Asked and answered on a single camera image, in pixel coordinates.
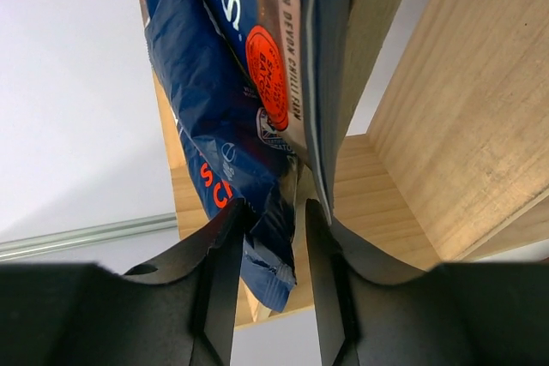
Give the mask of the large blue Burts chilli bag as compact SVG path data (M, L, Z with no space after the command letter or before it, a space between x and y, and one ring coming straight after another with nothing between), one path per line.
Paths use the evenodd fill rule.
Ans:
M263 0L287 84L281 132L308 165L327 219L334 210L337 126L353 0Z

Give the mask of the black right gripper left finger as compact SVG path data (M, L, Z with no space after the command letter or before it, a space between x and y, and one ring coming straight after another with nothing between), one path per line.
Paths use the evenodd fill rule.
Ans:
M125 274L95 263L1 267L4 365L227 365L244 202Z

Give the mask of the small blue Burts chilli bag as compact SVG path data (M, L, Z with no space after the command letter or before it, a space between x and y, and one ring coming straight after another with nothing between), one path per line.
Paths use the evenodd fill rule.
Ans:
M255 224L245 233L241 276L258 301L282 311L297 280L293 258L298 164L244 72L207 0L140 0L145 39L202 207L215 217L242 198Z

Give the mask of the wooden two-tier shelf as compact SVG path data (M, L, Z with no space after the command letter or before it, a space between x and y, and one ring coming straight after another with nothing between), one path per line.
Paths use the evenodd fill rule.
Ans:
M336 145L358 101L359 60L374 64L401 0L353 0ZM284 138L282 57L263 0L207 0L272 127ZM365 140L431 245L431 257L474 254L548 196L548 0L429 0ZM335 157L334 210L347 163Z

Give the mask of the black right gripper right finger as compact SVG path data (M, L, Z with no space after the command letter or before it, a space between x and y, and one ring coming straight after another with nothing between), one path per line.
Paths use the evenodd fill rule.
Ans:
M548 266L441 263L422 271L306 203L325 365L545 365Z

